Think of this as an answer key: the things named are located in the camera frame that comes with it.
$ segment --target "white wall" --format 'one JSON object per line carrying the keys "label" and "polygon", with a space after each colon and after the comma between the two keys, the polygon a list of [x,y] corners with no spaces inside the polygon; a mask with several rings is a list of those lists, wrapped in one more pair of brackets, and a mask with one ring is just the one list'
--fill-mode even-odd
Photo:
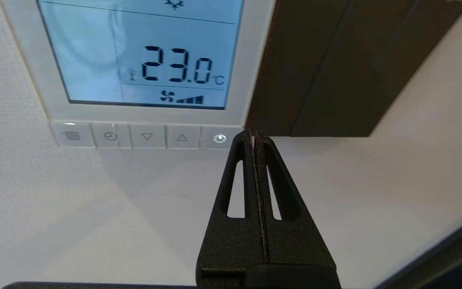
{"label": "white wall", "polygon": [[[383,281],[462,225],[462,19],[371,138],[275,140],[343,287]],[[225,159],[58,148],[0,10],[0,287],[194,284]]]}

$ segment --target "temperature reading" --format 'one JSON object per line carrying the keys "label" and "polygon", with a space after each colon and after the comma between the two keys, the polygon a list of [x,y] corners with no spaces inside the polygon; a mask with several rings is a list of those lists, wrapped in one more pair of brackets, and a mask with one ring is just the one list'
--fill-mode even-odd
{"label": "temperature reading", "polygon": [[[151,67],[158,67],[163,65],[163,49],[158,46],[145,46],[146,50],[146,59],[154,60],[147,61],[142,64],[142,77],[145,80],[150,81],[159,81],[157,75],[151,73]],[[172,56],[176,54],[182,55],[182,60],[179,62],[174,62],[169,64],[169,75],[174,75],[175,77],[169,78],[171,82],[192,82],[198,84],[206,84],[211,78],[213,78],[215,84],[222,85],[224,84],[224,79],[222,75],[211,75],[211,70],[213,69],[213,60],[207,57],[200,57],[196,60],[195,69],[193,70],[193,79],[187,79],[187,75],[190,61],[190,53],[183,48],[173,48],[170,50]]]}

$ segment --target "thermostat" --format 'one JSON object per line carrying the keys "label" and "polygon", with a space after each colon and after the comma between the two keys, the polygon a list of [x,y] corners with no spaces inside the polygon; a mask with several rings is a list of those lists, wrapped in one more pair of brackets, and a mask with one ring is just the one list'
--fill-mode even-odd
{"label": "thermostat", "polygon": [[228,148],[274,0],[1,0],[61,146]]}

